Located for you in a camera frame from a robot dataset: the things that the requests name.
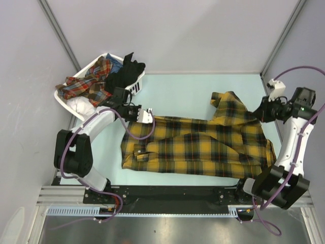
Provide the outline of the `yellow plaid long sleeve shirt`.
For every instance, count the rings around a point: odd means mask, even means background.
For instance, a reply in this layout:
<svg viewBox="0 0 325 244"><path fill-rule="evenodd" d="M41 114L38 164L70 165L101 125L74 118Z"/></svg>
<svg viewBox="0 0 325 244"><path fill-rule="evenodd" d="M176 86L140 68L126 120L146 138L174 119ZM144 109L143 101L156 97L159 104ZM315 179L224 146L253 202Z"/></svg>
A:
<svg viewBox="0 0 325 244"><path fill-rule="evenodd" d="M210 120L156 116L129 123L121 142L123 169L255 178L276 162L262 125L237 95L214 92Z"/></svg>

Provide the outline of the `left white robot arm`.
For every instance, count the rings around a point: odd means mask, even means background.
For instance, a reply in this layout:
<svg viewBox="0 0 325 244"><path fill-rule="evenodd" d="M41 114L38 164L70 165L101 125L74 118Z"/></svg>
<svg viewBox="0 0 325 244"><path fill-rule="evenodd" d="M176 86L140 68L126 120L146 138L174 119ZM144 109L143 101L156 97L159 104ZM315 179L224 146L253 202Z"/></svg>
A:
<svg viewBox="0 0 325 244"><path fill-rule="evenodd" d="M101 203L111 200L111 182L93 165L91 144L109 124L120 119L138 121L141 105L135 105L132 94L124 88L115 88L113 95L102 101L94 113L81 125L71 130L60 130L56 137L54 166L66 179L76 179L92 188L95 198Z"/></svg>

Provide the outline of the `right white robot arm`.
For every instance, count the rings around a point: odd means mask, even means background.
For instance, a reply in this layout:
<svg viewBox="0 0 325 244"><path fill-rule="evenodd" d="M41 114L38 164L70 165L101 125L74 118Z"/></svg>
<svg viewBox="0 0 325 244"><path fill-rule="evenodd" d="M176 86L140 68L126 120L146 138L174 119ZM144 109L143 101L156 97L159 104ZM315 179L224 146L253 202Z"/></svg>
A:
<svg viewBox="0 0 325 244"><path fill-rule="evenodd" d="M283 91L275 89L262 98L253 115L263 123L280 120L285 134L276 162L255 178L243 178L237 183L234 198L247 204L252 197L270 202L282 209L290 208L308 190L310 182L304 178L304 154L308 138L317 120L312 108L314 90L298 87L286 103Z"/></svg>

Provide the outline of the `white plastic laundry basket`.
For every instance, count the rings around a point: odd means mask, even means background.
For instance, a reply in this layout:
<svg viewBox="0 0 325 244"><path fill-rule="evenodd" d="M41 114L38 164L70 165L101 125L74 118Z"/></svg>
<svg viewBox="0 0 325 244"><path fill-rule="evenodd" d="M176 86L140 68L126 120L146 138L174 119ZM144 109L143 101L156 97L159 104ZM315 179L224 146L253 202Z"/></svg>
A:
<svg viewBox="0 0 325 244"><path fill-rule="evenodd" d="M115 77L131 62L131 53L124 58L101 54L77 74L67 77L63 84L57 85L54 98L72 115L85 120L100 102L111 95L105 91L105 79Z"/></svg>

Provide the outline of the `black shirt in basket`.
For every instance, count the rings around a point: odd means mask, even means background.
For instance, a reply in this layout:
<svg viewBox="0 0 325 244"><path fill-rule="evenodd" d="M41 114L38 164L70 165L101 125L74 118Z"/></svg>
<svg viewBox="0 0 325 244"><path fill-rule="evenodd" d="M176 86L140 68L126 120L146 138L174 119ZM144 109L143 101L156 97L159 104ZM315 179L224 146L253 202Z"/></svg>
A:
<svg viewBox="0 0 325 244"><path fill-rule="evenodd" d="M113 93L116 87L126 88L138 80L138 77L144 72L145 63L139 63L136 60L132 61L133 52L126 55L122 66L117 72L111 72L105 79L105 91Z"/></svg>

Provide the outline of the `red plaid shirt in basket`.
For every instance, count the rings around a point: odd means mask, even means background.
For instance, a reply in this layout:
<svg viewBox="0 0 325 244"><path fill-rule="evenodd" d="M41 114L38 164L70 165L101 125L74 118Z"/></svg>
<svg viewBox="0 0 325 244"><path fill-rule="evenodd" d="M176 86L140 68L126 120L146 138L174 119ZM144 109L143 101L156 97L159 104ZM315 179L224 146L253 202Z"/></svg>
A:
<svg viewBox="0 0 325 244"><path fill-rule="evenodd" d="M65 84L56 86L58 96L69 100L76 97L85 97L94 106L111 97L105 90L105 79L111 72L113 64L105 57L99 57L86 71L84 77L67 77Z"/></svg>

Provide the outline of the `blue shirt in basket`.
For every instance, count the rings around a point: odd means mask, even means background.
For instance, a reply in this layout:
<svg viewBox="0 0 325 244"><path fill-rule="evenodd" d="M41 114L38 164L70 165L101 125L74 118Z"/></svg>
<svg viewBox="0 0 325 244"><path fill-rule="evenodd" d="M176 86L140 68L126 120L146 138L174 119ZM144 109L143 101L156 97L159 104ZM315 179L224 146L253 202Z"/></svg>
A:
<svg viewBox="0 0 325 244"><path fill-rule="evenodd" d="M106 55L106 59L109 60L112 65L109 74L118 73L118 71L123 67L123 64L116 58L112 57L109 53Z"/></svg>

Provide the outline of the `white shirt in basket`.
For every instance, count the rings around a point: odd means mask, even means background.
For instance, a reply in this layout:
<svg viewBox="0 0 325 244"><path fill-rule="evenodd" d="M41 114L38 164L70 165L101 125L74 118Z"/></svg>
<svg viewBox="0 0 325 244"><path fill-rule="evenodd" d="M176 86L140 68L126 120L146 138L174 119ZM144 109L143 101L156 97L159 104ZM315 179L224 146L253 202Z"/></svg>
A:
<svg viewBox="0 0 325 244"><path fill-rule="evenodd" d="M86 97L74 97L68 99L67 106L83 117L89 117L95 112L95 107Z"/></svg>

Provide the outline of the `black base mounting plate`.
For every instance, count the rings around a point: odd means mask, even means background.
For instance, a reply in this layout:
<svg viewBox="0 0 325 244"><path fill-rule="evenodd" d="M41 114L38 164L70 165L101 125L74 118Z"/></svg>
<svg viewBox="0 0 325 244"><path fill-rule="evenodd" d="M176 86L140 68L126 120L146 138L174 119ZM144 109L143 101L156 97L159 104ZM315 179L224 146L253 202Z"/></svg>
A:
<svg viewBox="0 0 325 244"><path fill-rule="evenodd" d="M236 187L221 186L114 186L122 198L122 214L216 215L230 207L252 211L252 197Z"/></svg>

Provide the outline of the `right corner aluminium post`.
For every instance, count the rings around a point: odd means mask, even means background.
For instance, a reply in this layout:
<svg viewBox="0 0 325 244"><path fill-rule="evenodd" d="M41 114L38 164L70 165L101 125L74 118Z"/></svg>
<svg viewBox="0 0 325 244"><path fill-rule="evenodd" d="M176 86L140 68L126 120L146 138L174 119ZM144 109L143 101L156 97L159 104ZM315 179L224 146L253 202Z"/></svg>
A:
<svg viewBox="0 0 325 244"><path fill-rule="evenodd" d="M269 54L265 64L263 65L261 72L259 73L261 79L263 79L264 76L266 75L268 69L270 68L271 64L273 63L274 59L276 58L278 52L280 51L283 43L285 42L286 38L288 37L291 29L293 28L296 20L300 16L300 14L301 14L302 10L304 9L307 2L308 2L307 0L299 0L297 2L297 4L295 5L283 30L280 33L279 38L277 39L271 53Z"/></svg>

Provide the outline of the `corner aluminium post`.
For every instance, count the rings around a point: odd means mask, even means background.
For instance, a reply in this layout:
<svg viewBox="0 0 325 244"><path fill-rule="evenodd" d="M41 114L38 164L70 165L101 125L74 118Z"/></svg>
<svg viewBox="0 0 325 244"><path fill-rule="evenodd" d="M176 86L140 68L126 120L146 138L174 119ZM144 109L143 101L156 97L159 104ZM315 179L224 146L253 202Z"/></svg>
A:
<svg viewBox="0 0 325 244"><path fill-rule="evenodd" d="M271 64L273 63L274 59L276 58L278 52L280 51L283 43L285 42L286 38L288 37L291 29L293 28L296 20L300 16L300 14L301 14L302 10L304 9L307 2L308 2L307 0L299 0L297 2L297 4L295 5L283 30L280 33L279 38L277 39L271 53L269 54L265 64L263 65L261 72L259 73L261 79L263 79L264 76L266 75L268 69L270 68Z"/></svg>
<svg viewBox="0 0 325 244"><path fill-rule="evenodd" d="M40 5L41 10L45 14L50 26L52 27L56 37L58 38L63 50L65 51L68 59L72 63L73 67L76 71L81 70L81 66L77 61L77 58L53 12L47 0L37 0L38 4Z"/></svg>

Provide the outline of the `aluminium frame rail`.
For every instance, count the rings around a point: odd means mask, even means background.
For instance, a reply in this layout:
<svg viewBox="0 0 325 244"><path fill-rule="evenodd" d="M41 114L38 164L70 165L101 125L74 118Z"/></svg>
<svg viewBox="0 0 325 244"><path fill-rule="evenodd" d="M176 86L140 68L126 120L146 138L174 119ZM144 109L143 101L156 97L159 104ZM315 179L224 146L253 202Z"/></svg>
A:
<svg viewBox="0 0 325 244"><path fill-rule="evenodd" d="M37 206L100 206L100 204L83 203L84 192L86 187L83 186L43 186L41 187Z"/></svg>

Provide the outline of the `left corner aluminium post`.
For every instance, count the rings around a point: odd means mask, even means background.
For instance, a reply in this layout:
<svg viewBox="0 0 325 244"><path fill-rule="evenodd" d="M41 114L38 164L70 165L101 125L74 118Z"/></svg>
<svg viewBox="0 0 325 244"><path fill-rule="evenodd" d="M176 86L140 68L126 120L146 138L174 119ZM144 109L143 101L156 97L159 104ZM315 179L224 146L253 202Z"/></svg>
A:
<svg viewBox="0 0 325 244"><path fill-rule="evenodd" d="M81 70L81 66L77 61L77 58L53 12L47 0L37 0L38 4L40 5L41 10L45 14L50 26L52 27L56 37L58 38L63 50L65 51L68 59L72 63L73 67L76 71Z"/></svg>

